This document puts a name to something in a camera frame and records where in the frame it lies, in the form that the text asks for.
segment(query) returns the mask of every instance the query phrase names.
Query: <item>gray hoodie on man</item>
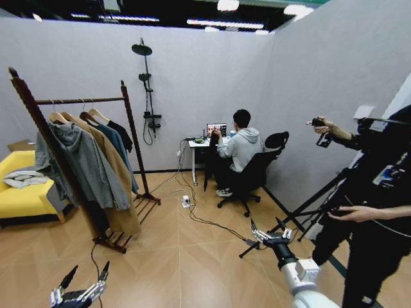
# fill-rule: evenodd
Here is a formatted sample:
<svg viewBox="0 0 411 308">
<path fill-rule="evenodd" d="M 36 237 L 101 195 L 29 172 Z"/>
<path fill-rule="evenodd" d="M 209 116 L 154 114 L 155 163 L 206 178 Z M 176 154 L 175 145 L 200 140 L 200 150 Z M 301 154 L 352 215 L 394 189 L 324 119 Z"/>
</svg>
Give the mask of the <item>gray hoodie on man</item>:
<svg viewBox="0 0 411 308">
<path fill-rule="evenodd" d="M 242 172 L 256 153 L 263 151 L 263 145 L 259 138 L 259 132 L 255 128 L 241 129 L 230 142 L 224 146 L 219 140 L 217 152 L 222 158 L 232 157 L 233 164 L 230 168 L 235 172 Z"/>
</svg>

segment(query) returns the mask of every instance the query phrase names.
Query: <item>wooden clothing rack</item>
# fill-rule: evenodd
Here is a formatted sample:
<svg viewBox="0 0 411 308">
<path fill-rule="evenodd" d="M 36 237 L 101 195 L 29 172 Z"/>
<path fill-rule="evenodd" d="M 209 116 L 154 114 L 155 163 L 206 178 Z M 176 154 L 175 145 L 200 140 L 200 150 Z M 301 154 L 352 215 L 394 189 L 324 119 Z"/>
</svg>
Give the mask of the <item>wooden clothing rack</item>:
<svg viewBox="0 0 411 308">
<path fill-rule="evenodd" d="M 141 199 L 141 201 L 135 206 L 137 208 L 143 201 L 147 201 L 142 210 L 139 211 L 137 215 L 144 210 L 145 207 L 149 203 L 153 203 L 150 210 L 146 213 L 144 218 L 141 220 L 141 223 L 147 217 L 147 215 L 151 212 L 156 204 L 160 205 L 161 200 L 158 198 L 153 197 L 147 185 L 146 173 L 144 171 L 143 166 L 143 159 L 141 158 L 141 151 L 139 146 L 139 141 L 137 139 L 136 127 L 134 126 L 133 120 L 133 113 L 131 111 L 130 100 L 128 98 L 127 88 L 124 85 L 124 81 L 121 81 L 121 93 L 123 94 L 122 97 L 118 98 L 86 98 L 86 99 L 43 99 L 43 100 L 36 100 L 34 99 L 33 95 L 31 94 L 26 82 L 19 78 L 17 71 L 12 67 L 8 68 L 10 74 L 12 75 L 12 84 L 15 87 L 18 95 L 20 96 L 21 100 L 23 101 L 24 105 L 26 106 L 31 118 L 34 120 L 39 132 L 42 134 L 45 142 L 47 143 L 48 147 L 50 148 L 51 152 L 53 153 L 54 157 L 56 158 L 57 164 L 60 167 L 64 177 L 69 182 L 70 186 L 72 187 L 74 193 L 76 194 L 77 199 L 80 202 L 80 205 L 84 208 L 86 213 L 86 218 L 89 220 L 90 225 L 97 233 L 97 237 L 93 239 L 93 241 L 97 244 L 102 244 L 109 248 L 112 248 L 118 252 L 125 253 L 126 252 L 126 245 L 131 239 L 132 236 L 129 236 L 125 239 L 125 242 L 120 245 L 119 243 L 124 236 L 124 233 L 120 233 L 117 235 L 118 232 L 113 232 L 111 235 L 105 233 L 104 227 L 99 224 L 98 221 L 94 219 L 93 212 L 92 212 L 92 205 L 87 200 L 83 189 L 81 188 L 80 184 L 78 183 L 76 176 L 73 173 L 68 161 L 64 156 L 64 152 L 60 148 L 58 141 L 55 139 L 53 133 L 51 132 L 46 119 L 44 118 L 39 105 L 54 105 L 54 101 L 58 102 L 58 104 L 77 104 L 77 103 L 97 103 L 100 101 L 124 101 L 124 106 L 126 108 L 128 123 L 130 125 L 132 138 L 134 141 L 134 146 L 136 148 L 137 160 L 139 162 L 141 177 L 143 178 L 143 185 L 144 185 L 144 194 L 138 194 L 135 198 Z"/>
</svg>

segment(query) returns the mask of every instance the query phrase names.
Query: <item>black hair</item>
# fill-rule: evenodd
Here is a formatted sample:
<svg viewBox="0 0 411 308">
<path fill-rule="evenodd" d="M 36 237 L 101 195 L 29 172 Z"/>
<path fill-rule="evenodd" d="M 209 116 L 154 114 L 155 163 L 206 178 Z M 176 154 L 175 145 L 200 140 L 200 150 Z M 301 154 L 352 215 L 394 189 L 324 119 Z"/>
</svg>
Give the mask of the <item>black hair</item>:
<svg viewBox="0 0 411 308">
<path fill-rule="evenodd" d="M 236 113 L 232 116 L 235 123 L 237 123 L 238 127 L 246 128 L 248 127 L 251 115 L 250 112 L 246 111 L 245 109 L 239 109 Z"/>
</svg>

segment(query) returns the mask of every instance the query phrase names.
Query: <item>brown coat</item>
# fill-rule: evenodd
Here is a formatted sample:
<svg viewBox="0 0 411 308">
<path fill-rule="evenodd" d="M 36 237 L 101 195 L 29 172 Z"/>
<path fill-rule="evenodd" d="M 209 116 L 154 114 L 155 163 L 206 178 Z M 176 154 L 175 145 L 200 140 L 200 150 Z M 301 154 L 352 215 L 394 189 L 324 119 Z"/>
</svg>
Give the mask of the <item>brown coat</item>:
<svg viewBox="0 0 411 308">
<path fill-rule="evenodd" d="M 106 138 L 106 136 L 99 130 L 88 125 L 85 121 L 75 117 L 73 122 L 79 126 L 82 130 L 90 133 L 95 139 L 103 152 L 105 158 L 109 162 L 114 173 L 119 178 L 125 192 L 130 200 L 130 208 L 128 210 L 116 210 L 116 209 L 104 209 L 109 225 L 112 231 L 124 232 L 127 235 L 134 235 L 140 233 L 140 222 L 137 214 L 134 211 L 132 202 L 132 184 L 130 178 L 130 172 L 128 171 L 125 163 L 121 159 L 119 153 L 116 151 L 112 143 Z"/>
</svg>

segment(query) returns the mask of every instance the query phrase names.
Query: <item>sneaker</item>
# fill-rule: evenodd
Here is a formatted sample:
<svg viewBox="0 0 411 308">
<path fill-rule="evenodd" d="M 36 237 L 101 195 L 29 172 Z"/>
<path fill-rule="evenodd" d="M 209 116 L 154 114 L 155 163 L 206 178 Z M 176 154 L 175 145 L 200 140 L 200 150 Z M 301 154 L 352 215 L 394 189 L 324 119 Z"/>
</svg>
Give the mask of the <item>sneaker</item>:
<svg viewBox="0 0 411 308">
<path fill-rule="evenodd" d="M 225 189 L 220 189 L 216 191 L 217 196 L 219 197 L 229 197 L 232 195 L 232 192 L 230 192 L 229 188 L 225 188 Z"/>
</svg>

